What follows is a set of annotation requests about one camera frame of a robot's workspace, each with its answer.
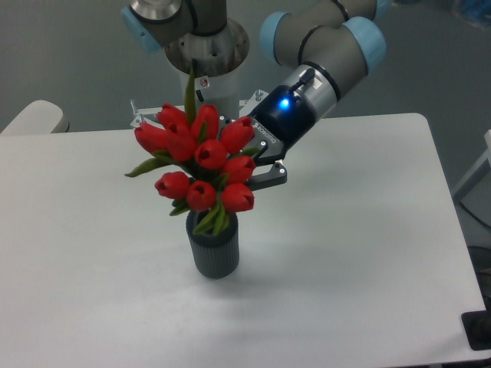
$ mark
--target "red tulip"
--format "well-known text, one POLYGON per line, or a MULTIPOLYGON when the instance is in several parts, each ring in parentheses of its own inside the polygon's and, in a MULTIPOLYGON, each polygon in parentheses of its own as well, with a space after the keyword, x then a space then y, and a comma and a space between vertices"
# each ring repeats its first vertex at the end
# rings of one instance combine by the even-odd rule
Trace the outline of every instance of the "red tulip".
POLYGON ((227 150, 219 140, 205 140, 194 154, 198 164, 206 169, 219 169, 227 160, 227 150))
POLYGON ((171 123, 166 131, 168 150, 174 159, 182 162, 193 157, 197 144, 187 125, 171 123))
POLYGON ((202 105, 199 109, 198 116, 191 126, 191 133, 196 138, 199 139, 199 132, 203 126, 203 122, 206 121, 206 138, 208 140, 216 139, 218 134, 218 110, 214 105, 202 105))
POLYGON ((188 189, 187 204, 194 211, 206 211, 216 201, 216 190, 208 182, 196 180, 188 189))
POLYGON ((155 183, 155 189, 163 197, 171 199, 182 199, 187 194, 189 178, 182 172, 168 172, 155 183))
POLYGON ((254 169, 255 162, 251 157, 240 156, 227 160, 221 173, 229 174, 227 184, 233 184, 234 182, 245 182, 249 180, 254 169))
POLYGON ((149 123, 140 123, 135 129, 138 143, 148 152, 167 150, 166 131, 149 123))
POLYGON ((250 117, 241 117, 222 130, 220 140, 231 154, 238 153, 254 137, 250 117))
POLYGON ((222 203, 228 213, 249 211, 254 207, 254 195, 251 189, 237 182, 225 187, 222 203))
POLYGON ((165 103, 162 106, 162 110, 157 114, 157 119, 164 128, 167 128, 171 123, 188 125, 186 113, 170 103, 165 103))

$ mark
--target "gray ribbed vase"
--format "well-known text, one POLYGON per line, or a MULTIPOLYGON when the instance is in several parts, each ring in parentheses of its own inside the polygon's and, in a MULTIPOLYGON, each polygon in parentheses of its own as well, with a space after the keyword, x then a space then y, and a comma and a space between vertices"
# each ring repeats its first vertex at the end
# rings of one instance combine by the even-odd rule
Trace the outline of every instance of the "gray ribbed vase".
POLYGON ((217 236, 193 235, 199 212, 191 211, 186 219, 186 231, 198 271, 208 278, 224 278, 239 263, 239 222, 230 214, 229 227, 217 236))

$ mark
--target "light blue joint cap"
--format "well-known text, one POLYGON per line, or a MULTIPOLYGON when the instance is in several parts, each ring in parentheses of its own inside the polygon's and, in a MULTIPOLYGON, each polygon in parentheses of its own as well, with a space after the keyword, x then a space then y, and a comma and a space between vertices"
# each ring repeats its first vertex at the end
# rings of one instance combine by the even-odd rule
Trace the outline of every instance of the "light blue joint cap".
POLYGON ((135 37, 140 46, 146 52, 155 52, 162 50, 162 46, 153 38, 153 36, 145 29, 140 21, 133 15, 131 10, 126 7, 121 10, 121 16, 126 24, 128 31, 135 37))
POLYGON ((390 8, 390 0, 377 0, 377 9, 375 9, 375 20, 380 19, 390 8))
POLYGON ((275 63, 278 63, 275 56, 276 28, 282 18, 287 14, 288 13, 284 13, 283 11, 278 11, 268 16, 262 24, 261 32, 259 33, 259 46, 261 47, 262 53, 275 63))
POLYGON ((387 44, 382 31, 366 18, 355 17, 343 23, 358 41, 365 56, 368 73, 380 63, 387 52, 387 44))

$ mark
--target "white chair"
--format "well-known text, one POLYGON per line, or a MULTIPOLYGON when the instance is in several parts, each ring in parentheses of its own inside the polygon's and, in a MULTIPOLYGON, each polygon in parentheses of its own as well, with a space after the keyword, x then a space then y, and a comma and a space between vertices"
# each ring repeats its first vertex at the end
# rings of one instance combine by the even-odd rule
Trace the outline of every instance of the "white chair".
POLYGON ((37 100, 30 103, 0 133, 2 136, 64 133, 70 124, 60 107, 37 100))
POLYGON ((491 170, 491 130, 484 135, 487 150, 464 174, 461 180, 452 188, 452 198, 455 204, 460 203, 484 176, 491 170))

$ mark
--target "green leaf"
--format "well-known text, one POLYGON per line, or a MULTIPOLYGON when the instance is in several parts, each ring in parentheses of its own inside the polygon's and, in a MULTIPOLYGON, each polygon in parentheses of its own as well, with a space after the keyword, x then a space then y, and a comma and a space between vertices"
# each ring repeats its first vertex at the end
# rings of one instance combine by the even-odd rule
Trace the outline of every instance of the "green leaf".
POLYGON ((199 222, 199 224, 194 228, 193 230, 194 235, 204 233, 203 229, 207 228, 209 224, 213 223, 213 218, 215 217, 216 213, 219 211, 220 203, 221 201, 217 201, 213 206, 212 210, 208 212, 208 214, 205 217, 203 217, 203 219, 199 222))
POLYGON ((167 151, 154 151, 152 156, 167 165, 179 165, 179 162, 173 159, 167 151))
POLYGON ((250 148, 246 148, 244 149, 242 152, 240 153, 237 153, 236 155, 234 155, 234 157, 240 157, 240 156, 254 156, 255 154, 261 152, 261 149, 260 148, 257 148, 257 147, 250 147, 250 148))
POLYGON ((149 173, 150 171, 158 169, 159 167, 164 167, 168 165, 170 164, 165 163, 160 159, 148 159, 147 161, 141 163, 139 166, 135 167, 132 172, 129 172, 128 174, 124 174, 124 175, 129 178, 134 178, 141 174, 149 173))
POLYGON ((206 226, 203 226, 199 232, 197 232, 195 229, 193 231, 193 234, 194 235, 202 235, 202 234, 206 234, 207 232, 210 232, 211 230, 213 230, 213 222, 209 222, 208 224, 206 224, 206 226))
POLYGON ((203 125, 199 130, 198 146, 206 140, 206 133, 208 132, 208 123, 203 121, 203 125))
POLYGON ((191 70, 189 71, 189 79, 187 81, 186 93, 184 94, 184 110, 186 111, 187 123, 193 124, 196 119, 196 101, 195 101, 195 89, 194 80, 196 79, 196 59, 193 59, 191 70))
POLYGON ((222 228, 220 229, 220 232, 223 232, 226 228, 228 228, 229 223, 230 223, 230 216, 225 214, 225 216, 223 216, 223 223, 222 223, 222 228))
POLYGON ((212 186, 216 189, 216 190, 224 190, 224 188, 226 187, 227 185, 227 180, 229 179, 229 174, 226 173, 226 174, 221 174, 220 176, 217 176, 212 182, 212 186))
POLYGON ((213 226, 213 235, 217 236, 222 231, 223 218, 225 214, 225 207, 223 206, 222 201, 219 202, 220 207, 218 213, 215 217, 215 225, 213 226))
POLYGON ((181 213, 188 212, 191 208, 188 206, 186 201, 181 202, 175 209, 173 209, 169 215, 178 216, 181 213))
POLYGON ((173 207, 179 207, 179 205, 182 205, 183 202, 186 202, 186 198, 181 198, 181 199, 174 199, 172 201, 172 206, 173 207))

